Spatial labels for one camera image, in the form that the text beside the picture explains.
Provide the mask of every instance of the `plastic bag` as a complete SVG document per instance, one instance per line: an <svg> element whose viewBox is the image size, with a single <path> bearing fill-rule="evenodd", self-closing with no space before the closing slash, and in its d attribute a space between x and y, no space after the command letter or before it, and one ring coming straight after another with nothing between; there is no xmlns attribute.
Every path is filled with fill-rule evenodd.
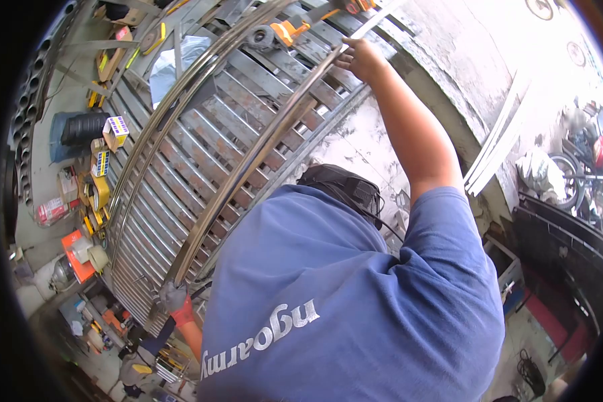
<svg viewBox="0 0 603 402"><path fill-rule="evenodd" d="M208 37L186 36L181 41L181 66L187 70L194 60L197 60L212 43ZM165 94L176 82L176 63L174 62L174 49L161 52L159 59L152 66L150 74L150 95L152 107L157 108Z"/></svg>
<svg viewBox="0 0 603 402"><path fill-rule="evenodd" d="M516 161L520 178L543 202L558 204L567 197L563 171L539 147L528 150Z"/></svg>

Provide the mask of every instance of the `worker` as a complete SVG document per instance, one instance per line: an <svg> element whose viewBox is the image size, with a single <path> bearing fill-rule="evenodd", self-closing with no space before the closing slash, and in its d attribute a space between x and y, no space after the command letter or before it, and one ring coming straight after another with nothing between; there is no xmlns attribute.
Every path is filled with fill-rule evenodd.
<svg viewBox="0 0 603 402"><path fill-rule="evenodd" d="M202 334L186 286L161 289L200 401L477 401L492 380L501 299L453 144L374 45L344 43L410 182L399 259L369 181L319 165L277 189L226 239Z"/></svg>

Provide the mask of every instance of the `red glove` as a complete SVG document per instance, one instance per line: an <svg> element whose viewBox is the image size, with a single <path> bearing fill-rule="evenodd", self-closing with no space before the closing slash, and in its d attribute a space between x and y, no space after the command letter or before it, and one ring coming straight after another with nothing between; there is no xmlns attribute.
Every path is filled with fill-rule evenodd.
<svg viewBox="0 0 603 402"><path fill-rule="evenodd" d="M186 295L183 307L176 311L170 311L170 315L174 318L177 323L177 328L180 328L188 322L194 321L194 314L192 312L192 299Z"/></svg>

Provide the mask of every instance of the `orange box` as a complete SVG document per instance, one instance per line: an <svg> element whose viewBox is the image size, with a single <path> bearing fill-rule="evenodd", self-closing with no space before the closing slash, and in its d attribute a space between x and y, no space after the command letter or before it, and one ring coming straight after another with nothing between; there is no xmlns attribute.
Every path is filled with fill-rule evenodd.
<svg viewBox="0 0 603 402"><path fill-rule="evenodd" d="M80 230L76 230L75 232L62 238L62 247L65 249L65 254L67 254L69 263L74 269L76 278L78 278L78 282L84 283L87 279L91 278L92 275L94 275L96 269L94 269L92 263L89 261L84 264L81 264L74 255L74 252L71 251L71 245L73 245L74 242L80 239L81 237L83 237L83 235L82 233L80 233Z"/></svg>

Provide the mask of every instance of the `cardboard box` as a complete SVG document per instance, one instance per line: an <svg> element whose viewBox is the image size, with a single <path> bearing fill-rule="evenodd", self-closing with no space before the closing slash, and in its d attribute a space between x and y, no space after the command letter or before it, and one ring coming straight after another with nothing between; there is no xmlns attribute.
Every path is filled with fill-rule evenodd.
<svg viewBox="0 0 603 402"><path fill-rule="evenodd" d="M56 186L63 204L78 199L78 178L73 166L60 169L56 176Z"/></svg>
<svg viewBox="0 0 603 402"><path fill-rule="evenodd" d="M147 4L154 4L153 0L141 0L141 1L144 3L147 3ZM147 15L147 13L144 11L140 11L136 8L130 8L130 10L127 12L127 14L123 18L111 20L105 16L105 6L104 5L99 7L98 10L96 12L94 12L94 18L102 18L105 21L110 21L114 24L129 25L129 26L137 26L143 20L143 18L145 18L145 15Z"/></svg>
<svg viewBox="0 0 603 402"><path fill-rule="evenodd" d="M131 41L132 32L130 28L124 26L123 28L117 29L110 39L116 39L117 41ZM96 54L96 69L98 71L98 80L100 82L109 81L114 76L114 71L118 64L123 60L125 55L125 49L103 49L99 50Z"/></svg>
<svg viewBox="0 0 603 402"><path fill-rule="evenodd" d="M107 143L105 142L104 138L97 138L92 140L91 144L89 144L89 149L92 150L92 155L96 155L99 152L108 150L109 147L107 147Z"/></svg>
<svg viewBox="0 0 603 402"><path fill-rule="evenodd" d="M69 204L62 202L60 197L50 199L38 207L38 221L41 224L53 223L78 205L80 205L80 201L77 199Z"/></svg>
<svg viewBox="0 0 603 402"><path fill-rule="evenodd" d="M65 254L69 259L69 263L74 269L74 274L76 274L78 282L84 283L87 279L91 278L92 275L94 275L96 269L94 269L92 263L89 261L84 264L81 264L74 255L74 252L71 251L71 245L81 237L83 237L83 235L80 233L80 230L76 230L75 232L63 237L61 242L63 248L65 249Z"/></svg>
<svg viewBox="0 0 603 402"><path fill-rule="evenodd" d="M92 175L97 178L104 176L109 172L109 151L98 152L96 155L92 155Z"/></svg>
<svg viewBox="0 0 603 402"><path fill-rule="evenodd" d="M116 149L125 143L129 133L127 124L121 116L108 118L103 126L103 138L112 152L116 152Z"/></svg>

